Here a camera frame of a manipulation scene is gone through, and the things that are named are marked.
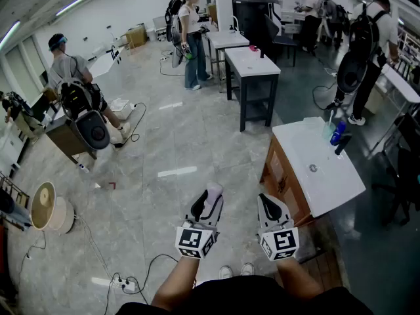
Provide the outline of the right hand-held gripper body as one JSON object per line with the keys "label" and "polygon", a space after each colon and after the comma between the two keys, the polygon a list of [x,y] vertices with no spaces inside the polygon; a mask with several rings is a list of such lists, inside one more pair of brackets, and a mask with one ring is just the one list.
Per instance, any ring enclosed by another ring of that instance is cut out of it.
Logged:
{"label": "right hand-held gripper body", "polygon": [[293,220],[282,223],[261,223],[257,237],[264,254],[270,261],[294,257],[299,249],[298,228]]}

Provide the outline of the person's right forearm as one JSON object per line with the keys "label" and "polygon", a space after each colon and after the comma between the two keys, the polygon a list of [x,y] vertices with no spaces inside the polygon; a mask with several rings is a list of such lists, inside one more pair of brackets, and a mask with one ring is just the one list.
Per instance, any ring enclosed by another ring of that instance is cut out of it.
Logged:
{"label": "person's right forearm", "polygon": [[321,285],[294,257],[277,261],[276,267],[282,279],[283,288],[294,298],[308,301],[324,292]]}

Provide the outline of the brown wooden sink cabinet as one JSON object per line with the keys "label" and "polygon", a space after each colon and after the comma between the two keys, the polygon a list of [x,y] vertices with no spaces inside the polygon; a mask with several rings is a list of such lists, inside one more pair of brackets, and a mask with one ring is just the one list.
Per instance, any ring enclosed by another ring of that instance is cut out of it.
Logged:
{"label": "brown wooden sink cabinet", "polygon": [[327,214],[315,217],[309,207],[309,199],[306,198],[303,186],[299,182],[282,145],[272,135],[260,183],[268,193],[286,204],[296,227],[303,227],[324,220]]}

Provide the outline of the white top wooden table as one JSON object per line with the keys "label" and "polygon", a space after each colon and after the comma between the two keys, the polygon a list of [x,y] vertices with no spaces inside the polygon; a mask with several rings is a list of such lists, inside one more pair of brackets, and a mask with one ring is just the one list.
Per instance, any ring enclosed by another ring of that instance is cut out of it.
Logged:
{"label": "white top wooden table", "polygon": [[342,151],[322,138],[323,127],[305,125],[302,121],[272,128],[282,145],[309,207],[319,217],[352,200],[366,190],[356,168]]}

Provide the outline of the person's black clothing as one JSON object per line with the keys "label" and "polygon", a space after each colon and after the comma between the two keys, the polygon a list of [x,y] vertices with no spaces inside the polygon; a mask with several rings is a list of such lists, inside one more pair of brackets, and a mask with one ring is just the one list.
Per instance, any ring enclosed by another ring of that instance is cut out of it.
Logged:
{"label": "person's black clothing", "polygon": [[344,287],[300,301],[272,278],[236,276],[198,285],[172,311],[131,302],[121,306],[116,315],[373,315],[373,312]]}

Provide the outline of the white power strip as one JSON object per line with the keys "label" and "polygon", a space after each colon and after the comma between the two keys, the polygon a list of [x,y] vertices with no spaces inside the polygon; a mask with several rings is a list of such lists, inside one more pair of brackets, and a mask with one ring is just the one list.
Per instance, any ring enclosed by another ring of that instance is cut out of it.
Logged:
{"label": "white power strip", "polygon": [[128,293],[134,293],[137,289],[137,285],[134,281],[122,278],[118,274],[113,278],[112,287]]}

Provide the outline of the clear plastic cup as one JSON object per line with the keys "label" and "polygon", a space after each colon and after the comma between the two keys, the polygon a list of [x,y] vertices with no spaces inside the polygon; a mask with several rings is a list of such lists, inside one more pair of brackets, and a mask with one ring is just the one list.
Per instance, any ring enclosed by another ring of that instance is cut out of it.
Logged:
{"label": "clear plastic cup", "polygon": [[322,138],[326,141],[330,141],[334,132],[336,130],[336,126],[332,122],[325,122],[323,130],[322,130]]}

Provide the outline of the blue shampoo bottle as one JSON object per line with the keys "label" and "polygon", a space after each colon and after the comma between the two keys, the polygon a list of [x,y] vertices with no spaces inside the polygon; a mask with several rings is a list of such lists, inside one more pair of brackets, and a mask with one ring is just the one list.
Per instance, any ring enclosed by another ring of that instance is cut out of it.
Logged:
{"label": "blue shampoo bottle", "polygon": [[332,146],[336,146],[339,143],[339,140],[342,137],[342,134],[344,133],[346,126],[347,125],[345,121],[340,121],[339,124],[336,126],[330,140],[330,143]]}

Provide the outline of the white plastic bin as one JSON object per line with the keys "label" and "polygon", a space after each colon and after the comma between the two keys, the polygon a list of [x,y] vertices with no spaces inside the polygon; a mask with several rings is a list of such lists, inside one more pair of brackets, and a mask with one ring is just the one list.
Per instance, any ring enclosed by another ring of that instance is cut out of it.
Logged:
{"label": "white plastic bin", "polygon": [[133,111],[133,105],[128,100],[117,98],[109,105],[111,111],[120,120],[127,120]]}

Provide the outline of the black office chair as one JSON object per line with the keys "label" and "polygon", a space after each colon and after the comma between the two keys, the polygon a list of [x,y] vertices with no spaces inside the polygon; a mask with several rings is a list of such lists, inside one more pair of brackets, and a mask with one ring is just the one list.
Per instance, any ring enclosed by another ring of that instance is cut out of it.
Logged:
{"label": "black office chair", "polygon": [[407,148],[397,144],[397,168],[388,167],[387,173],[391,175],[395,185],[373,183],[371,187],[382,189],[394,195],[390,212],[383,225],[389,225],[394,219],[399,207],[402,208],[404,218],[400,225],[410,221],[410,205],[420,211],[420,123],[409,113],[395,119],[397,130],[408,145]]}

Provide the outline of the round wooden drum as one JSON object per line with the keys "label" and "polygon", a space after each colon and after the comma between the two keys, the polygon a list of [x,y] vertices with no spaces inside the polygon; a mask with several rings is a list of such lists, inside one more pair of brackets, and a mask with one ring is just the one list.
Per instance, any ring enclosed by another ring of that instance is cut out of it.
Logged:
{"label": "round wooden drum", "polygon": [[39,186],[32,199],[30,217],[37,230],[67,234],[73,226],[75,211],[69,201],[57,195],[54,184],[47,181]]}

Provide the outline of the long white counter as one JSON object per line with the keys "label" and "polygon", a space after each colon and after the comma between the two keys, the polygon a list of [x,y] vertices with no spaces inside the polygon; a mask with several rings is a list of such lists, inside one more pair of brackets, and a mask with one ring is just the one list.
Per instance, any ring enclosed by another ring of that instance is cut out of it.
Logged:
{"label": "long white counter", "polygon": [[121,73],[126,59],[127,49],[125,47],[112,47],[93,61],[89,71],[94,79],[112,72]]}

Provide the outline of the white work table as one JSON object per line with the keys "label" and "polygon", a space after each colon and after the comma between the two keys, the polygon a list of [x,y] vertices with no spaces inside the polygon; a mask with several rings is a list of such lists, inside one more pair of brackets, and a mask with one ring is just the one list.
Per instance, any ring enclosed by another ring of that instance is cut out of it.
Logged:
{"label": "white work table", "polygon": [[385,64],[380,78],[377,80],[373,93],[367,102],[368,110],[373,110],[375,114],[381,105],[390,102],[398,111],[392,119],[388,129],[382,137],[369,150],[368,156],[372,156],[377,147],[382,143],[385,137],[389,137],[394,127],[394,121],[405,113],[415,116],[420,110],[420,95],[411,87],[398,72],[391,66]]}

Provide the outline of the tall black cabinet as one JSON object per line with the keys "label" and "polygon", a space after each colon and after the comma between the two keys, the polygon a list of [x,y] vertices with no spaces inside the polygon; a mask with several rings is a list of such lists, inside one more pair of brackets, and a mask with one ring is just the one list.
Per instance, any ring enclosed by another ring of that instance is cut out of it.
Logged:
{"label": "tall black cabinet", "polygon": [[238,19],[240,33],[251,45],[268,39],[265,15],[272,18],[278,0],[232,0],[233,16]]}

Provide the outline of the white top metal frame table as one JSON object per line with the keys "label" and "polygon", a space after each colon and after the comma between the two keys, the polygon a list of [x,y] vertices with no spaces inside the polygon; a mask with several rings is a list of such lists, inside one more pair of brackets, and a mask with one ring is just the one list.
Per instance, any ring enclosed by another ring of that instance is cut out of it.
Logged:
{"label": "white top metal frame table", "polygon": [[211,73],[216,77],[219,90],[221,91],[222,60],[219,52],[230,48],[247,47],[249,46],[249,40],[238,31],[234,31],[233,33],[230,33],[229,31],[210,31],[205,34],[204,38],[207,40]]}

